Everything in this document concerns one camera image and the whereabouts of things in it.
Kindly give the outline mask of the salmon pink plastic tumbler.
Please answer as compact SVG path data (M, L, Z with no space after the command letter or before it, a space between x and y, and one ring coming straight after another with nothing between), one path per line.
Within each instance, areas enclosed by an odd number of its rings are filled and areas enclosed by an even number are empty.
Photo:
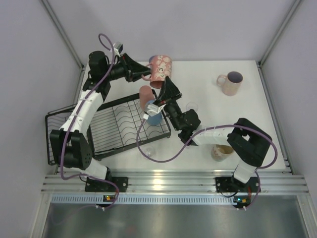
M154 100L153 91L150 86L144 85L139 89L139 103L142 110L145 109L146 103Z

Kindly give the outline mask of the pink ghost pattern mug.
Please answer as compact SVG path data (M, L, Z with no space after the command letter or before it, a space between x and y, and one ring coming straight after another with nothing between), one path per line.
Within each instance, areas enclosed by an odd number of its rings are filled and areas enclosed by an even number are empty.
M172 75L172 59L167 55L156 55L150 58L149 64L151 74L148 78L144 75L141 78L150 82L150 86L155 89L160 89L168 76Z

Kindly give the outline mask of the blue plastic tumbler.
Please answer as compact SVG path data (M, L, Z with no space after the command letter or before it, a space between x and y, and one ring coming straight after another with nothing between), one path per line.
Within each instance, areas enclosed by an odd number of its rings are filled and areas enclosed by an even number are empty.
M149 100L146 105L145 105L145 111L147 111L147 106L154 102L154 100ZM147 119L147 123L149 125L159 125L162 121L162 113L156 114L154 116L149 116L149 118Z

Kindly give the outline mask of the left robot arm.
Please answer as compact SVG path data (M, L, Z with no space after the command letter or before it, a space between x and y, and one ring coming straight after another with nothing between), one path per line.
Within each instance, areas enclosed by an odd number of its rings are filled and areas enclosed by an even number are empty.
M107 176L108 168L94 159L93 151L86 140L86 133L98 108L104 103L111 81L124 78L135 82L151 73L128 54L114 55L112 60L102 51L89 54L89 74L82 88L79 101L60 129L50 133L54 162L61 169L69 168L96 178L96 186L102 191L112 188L113 180Z

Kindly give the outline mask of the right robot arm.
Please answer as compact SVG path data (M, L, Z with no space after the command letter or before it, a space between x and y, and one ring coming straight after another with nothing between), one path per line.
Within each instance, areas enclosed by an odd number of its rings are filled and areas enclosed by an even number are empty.
M202 128L195 110L181 111L177 103L181 97L181 92L167 76L154 106L164 110L173 128L179 131L178 137L184 144L231 147L241 159L231 184L237 191L245 190L250 184L251 175L263 164L272 138L246 118L239 118L233 125Z

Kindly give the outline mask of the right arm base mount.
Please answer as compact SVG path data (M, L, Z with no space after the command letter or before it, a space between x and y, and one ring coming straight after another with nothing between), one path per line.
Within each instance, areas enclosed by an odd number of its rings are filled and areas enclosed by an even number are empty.
M236 180L233 176L216 177L215 186L217 193L227 198L234 197L241 192L248 193L247 185Z

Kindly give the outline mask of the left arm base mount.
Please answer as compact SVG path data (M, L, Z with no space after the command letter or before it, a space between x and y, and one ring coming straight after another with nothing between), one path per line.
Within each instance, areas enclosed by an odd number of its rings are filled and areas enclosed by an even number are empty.
M107 170L106 178L108 182L86 178L85 192L125 192L128 187L128 177L114 177L110 169Z

